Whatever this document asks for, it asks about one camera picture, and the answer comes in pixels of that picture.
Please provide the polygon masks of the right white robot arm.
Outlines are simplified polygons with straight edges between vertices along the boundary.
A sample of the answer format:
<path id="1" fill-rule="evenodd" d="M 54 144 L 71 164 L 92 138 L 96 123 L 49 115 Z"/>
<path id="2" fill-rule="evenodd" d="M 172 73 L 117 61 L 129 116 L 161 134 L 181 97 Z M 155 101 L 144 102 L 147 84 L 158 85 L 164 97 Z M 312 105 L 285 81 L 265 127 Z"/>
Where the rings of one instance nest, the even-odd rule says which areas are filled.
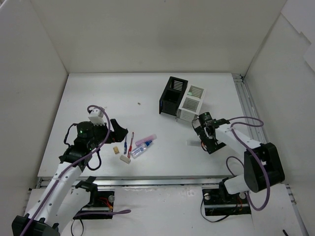
<path id="1" fill-rule="evenodd" d="M 201 140 L 202 149 L 212 154 L 228 146 L 244 158 L 243 174 L 224 179 L 218 189 L 218 197 L 228 203 L 237 193 L 251 191 L 257 193 L 285 180 L 279 153 L 273 143 L 262 143 L 238 131 L 235 126 L 245 122 L 213 119 L 209 112 L 197 116 L 200 125 L 193 127 Z"/>

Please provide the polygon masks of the orange highlighter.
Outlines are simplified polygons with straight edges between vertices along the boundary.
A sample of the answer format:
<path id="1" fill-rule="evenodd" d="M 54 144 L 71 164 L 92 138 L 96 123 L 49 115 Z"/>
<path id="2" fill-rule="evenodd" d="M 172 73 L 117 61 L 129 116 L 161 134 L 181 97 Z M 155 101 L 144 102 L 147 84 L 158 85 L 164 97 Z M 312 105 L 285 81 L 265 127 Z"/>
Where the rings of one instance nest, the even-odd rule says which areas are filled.
<path id="1" fill-rule="evenodd" d="M 201 146 L 201 142 L 196 140 L 187 140 L 187 146 L 199 147 Z"/>

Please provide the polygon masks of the clear bottle blue cap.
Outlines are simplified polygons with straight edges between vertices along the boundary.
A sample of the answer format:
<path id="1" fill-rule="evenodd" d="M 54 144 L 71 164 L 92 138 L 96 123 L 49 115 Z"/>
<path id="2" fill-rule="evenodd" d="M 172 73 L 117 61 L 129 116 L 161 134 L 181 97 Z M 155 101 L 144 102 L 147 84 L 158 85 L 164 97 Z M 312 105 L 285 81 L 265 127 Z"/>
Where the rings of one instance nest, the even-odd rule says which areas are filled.
<path id="1" fill-rule="evenodd" d="M 130 155 L 133 158 L 138 157 L 139 155 L 141 155 L 142 153 L 144 153 L 147 150 L 148 146 L 150 146 L 151 143 L 152 143 L 152 140 L 149 140 L 147 142 L 142 143 L 140 146 L 138 146 L 134 150 L 132 150 Z"/>

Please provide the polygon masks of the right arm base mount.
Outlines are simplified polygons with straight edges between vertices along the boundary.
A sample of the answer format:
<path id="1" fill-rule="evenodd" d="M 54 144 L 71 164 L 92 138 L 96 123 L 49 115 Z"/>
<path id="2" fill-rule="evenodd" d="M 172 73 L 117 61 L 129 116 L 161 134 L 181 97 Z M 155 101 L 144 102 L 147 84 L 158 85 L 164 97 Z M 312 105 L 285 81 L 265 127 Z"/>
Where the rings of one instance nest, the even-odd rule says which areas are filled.
<path id="1" fill-rule="evenodd" d="M 251 207 L 245 194 L 228 195 L 223 198 L 218 188 L 202 189 L 200 212 L 204 219 L 217 223 L 230 216 L 251 215 Z"/>

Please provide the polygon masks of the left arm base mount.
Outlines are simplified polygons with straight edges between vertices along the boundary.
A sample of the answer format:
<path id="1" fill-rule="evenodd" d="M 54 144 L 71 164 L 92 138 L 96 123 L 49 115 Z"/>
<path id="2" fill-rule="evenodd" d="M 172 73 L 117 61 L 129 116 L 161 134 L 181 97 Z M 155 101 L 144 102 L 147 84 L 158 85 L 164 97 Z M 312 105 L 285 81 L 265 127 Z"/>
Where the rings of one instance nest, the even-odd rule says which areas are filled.
<path id="1" fill-rule="evenodd" d="M 100 220 L 112 219 L 109 215 L 114 208 L 113 202 L 109 201 L 110 197 L 115 197 L 113 190 L 99 190 L 95 182 L 96 177 L 90 176 L 86 180 L 81 180 L 75 185 L 75 189 L 81 188 L 89 193 L 89 202 L 80 208 L 73 220 Z"/>

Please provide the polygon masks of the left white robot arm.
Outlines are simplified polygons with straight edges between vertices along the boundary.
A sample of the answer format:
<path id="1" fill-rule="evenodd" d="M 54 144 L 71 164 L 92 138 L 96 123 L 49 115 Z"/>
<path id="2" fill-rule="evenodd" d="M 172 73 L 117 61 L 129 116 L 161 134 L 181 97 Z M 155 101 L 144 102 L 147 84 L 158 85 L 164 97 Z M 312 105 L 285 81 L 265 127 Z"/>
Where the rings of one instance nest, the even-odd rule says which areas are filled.
<path id="1" fill-rule="evenodd" d="M 56 173 L 43 195 L 24 216 L 13 220 L 15 236 L 59 236 L 84 206 L 97 203 L 95 177 L 78 184 L 75 181 L 88 166 L 93 153 L 99 153 L 103 144 L 122 142 L 128 130 L 115 119 L 110 119 L 110 125 L 99 118 L 97 122 L 83 121 L 74 126 L 77 137 L 59 157 Z"/>

